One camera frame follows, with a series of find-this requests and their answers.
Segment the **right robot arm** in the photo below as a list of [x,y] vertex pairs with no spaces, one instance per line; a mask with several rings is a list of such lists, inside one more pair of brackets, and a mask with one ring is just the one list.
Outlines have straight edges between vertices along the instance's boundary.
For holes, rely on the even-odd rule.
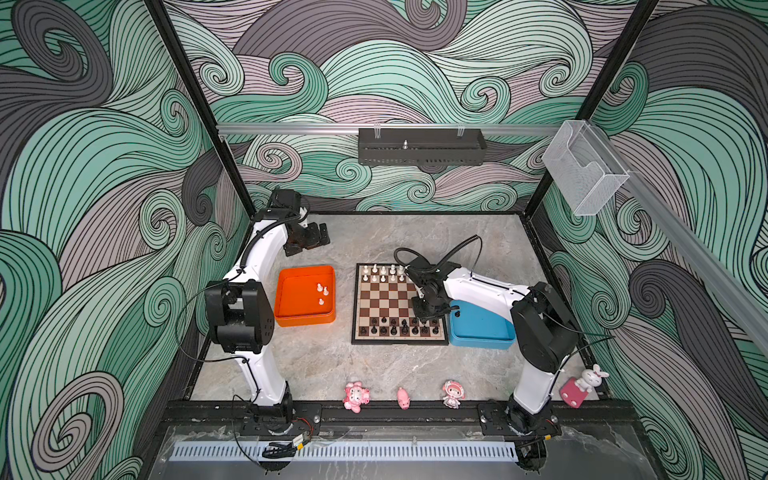
[[419,320],[448,319],[466,333],[456,337],[476,348],[499,346],[485,327],[511,333],[523,357],[523,370],[509,399],[509,418],[520,432],[529,431],[545,412],[560,371],[576,349],[580,333],[570,309],[545,282],[514,285],[484,277],[454,262],[452,257],[482,238],[473,235],[432,263],[406,247],[394,250],[400,275],[408,277],[417,294],[411,305]]

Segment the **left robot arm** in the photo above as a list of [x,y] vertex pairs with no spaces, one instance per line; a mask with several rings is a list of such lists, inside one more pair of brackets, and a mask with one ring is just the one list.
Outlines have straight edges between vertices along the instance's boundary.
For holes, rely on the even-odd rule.
[[256,213],[232,269],[203,291],[208,337],[240,367],[250,410],[265,410],[284,423],[293,420],[293,399],[269,348],[276,319],[264,281],[279,253],[292,256],[330,243],[327,227],[309,222],[308,214],[300,193],[274,190]]

